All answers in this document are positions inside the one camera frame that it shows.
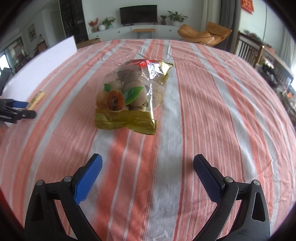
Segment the yellow snack packet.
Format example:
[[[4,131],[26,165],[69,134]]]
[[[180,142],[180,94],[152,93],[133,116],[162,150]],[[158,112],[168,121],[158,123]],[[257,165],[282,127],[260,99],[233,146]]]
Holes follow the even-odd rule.
[[[43,91],[39,91],[28,103],[26,109],[28,110],[34,110],[37,104],[42,100],[42,98],[45,96],[45,93]]]

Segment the white cardboard box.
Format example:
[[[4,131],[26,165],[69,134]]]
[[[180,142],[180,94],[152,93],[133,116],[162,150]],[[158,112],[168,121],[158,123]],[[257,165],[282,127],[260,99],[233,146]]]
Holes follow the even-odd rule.
[[[77,52],[74,37],[69,37],[32,59],[4,87],[2,98],[27,100],[39,84]]]

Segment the dark glass display cabinet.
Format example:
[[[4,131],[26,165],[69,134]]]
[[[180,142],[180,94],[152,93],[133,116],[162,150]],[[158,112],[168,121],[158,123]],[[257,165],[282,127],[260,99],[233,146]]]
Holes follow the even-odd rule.
[[[79,44],[88,40],[81,0],[59,0],[61,19],[66,38],[74,37]]]

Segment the red flower vase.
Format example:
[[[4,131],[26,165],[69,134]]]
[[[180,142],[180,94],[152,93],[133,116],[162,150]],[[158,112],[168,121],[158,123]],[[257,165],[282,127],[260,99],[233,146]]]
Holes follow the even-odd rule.
[[[96,18],[95,20],[90,20],[88,22],[88,25],[89,27],[91,28],[91,31],[94,33],[94,32],[97,32],[98,30],[98,18]]]

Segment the white round vase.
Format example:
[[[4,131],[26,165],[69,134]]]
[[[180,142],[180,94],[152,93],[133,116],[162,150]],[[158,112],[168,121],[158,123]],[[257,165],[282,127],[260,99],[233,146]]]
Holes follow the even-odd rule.
[[[106,29],[106,25],[104,25],[104,24],[98,26],[98,30],[99,30],[99,31],[103,31],[103,30],[105,30],[105,29]]]

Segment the green plant left of tv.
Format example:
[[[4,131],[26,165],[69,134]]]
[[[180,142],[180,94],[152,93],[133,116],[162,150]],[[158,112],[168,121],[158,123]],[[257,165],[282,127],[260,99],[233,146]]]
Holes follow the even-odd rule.
[[[105,25],[106,29],[112,28],[116,18],[110,16],[103,19],[102,24]]]

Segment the black television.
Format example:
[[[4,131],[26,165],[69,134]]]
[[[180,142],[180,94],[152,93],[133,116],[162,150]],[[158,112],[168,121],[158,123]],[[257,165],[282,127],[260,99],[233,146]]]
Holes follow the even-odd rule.
[[[157,5],[127,6],[119,9],[122,25],[153,23],[158,21]]]

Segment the wooden bench stool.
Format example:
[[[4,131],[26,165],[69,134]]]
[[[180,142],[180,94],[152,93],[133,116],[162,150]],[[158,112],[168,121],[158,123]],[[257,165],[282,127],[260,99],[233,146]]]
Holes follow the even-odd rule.
[[[143,35],[145,35],[148,39],[152,39],[153,34],[156,33],[156,28],[152,28],[152,29],[133,29],[132,33],[137,35],[137,39],[140,39]]]

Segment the small potted plant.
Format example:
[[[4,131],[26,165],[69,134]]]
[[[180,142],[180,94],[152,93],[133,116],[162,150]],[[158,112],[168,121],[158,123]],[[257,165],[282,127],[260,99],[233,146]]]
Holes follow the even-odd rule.
[[[160,18],[161,18],[161,25],[166,25],[167,16],[166,15],[160,15]]]

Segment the dark wooden chair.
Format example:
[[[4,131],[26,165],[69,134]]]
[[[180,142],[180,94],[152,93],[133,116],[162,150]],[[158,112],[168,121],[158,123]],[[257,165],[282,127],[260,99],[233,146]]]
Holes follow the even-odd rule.
[[[259,63],[264,45],[254,38],[238,32],[234,54],[248,62],[253,68]]]

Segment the white tv cabinet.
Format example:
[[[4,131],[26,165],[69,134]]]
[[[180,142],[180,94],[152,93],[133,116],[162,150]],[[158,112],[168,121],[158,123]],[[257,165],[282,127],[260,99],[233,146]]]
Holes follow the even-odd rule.
[[[178,29],[179,27],[169,25],[125,26],[90,33],[88,39],[100,39],[101,42],[116,39],[181,40]]]

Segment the green potted plant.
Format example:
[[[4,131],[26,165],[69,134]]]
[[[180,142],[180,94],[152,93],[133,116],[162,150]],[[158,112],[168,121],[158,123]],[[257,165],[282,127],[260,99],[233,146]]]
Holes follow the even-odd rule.
[[[177,11],[168,11],[168,18],[173,23],[173,26],[179,27],[188,18],[186,15],[179,14]]]

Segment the orange lounge chair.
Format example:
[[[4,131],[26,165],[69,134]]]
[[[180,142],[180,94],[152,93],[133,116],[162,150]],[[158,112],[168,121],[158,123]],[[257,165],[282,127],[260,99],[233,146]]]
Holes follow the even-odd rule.
[[[184,24],[178,29],[178,35],[185,41],[197,43],[204,46],[215,46],[224,41],[232,33],[231,29],[208,22],[206,30],[198,32],[190,26]]]

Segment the grey curtain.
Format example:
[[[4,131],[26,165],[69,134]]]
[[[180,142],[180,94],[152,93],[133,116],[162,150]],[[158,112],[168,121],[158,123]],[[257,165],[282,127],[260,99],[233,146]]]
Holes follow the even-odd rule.
[[[230,35],[218,46],[221,50],[233,53],[238,35],[240,13],[240,0],[222,0],[220,11],[220,25],[230,29]]]

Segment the red wall hanging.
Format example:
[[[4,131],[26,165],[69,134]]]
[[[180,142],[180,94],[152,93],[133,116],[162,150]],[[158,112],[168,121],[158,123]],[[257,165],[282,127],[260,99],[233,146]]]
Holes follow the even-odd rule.
[[[254,13],[253,0],[241,0],[241,8],[248,13]]]

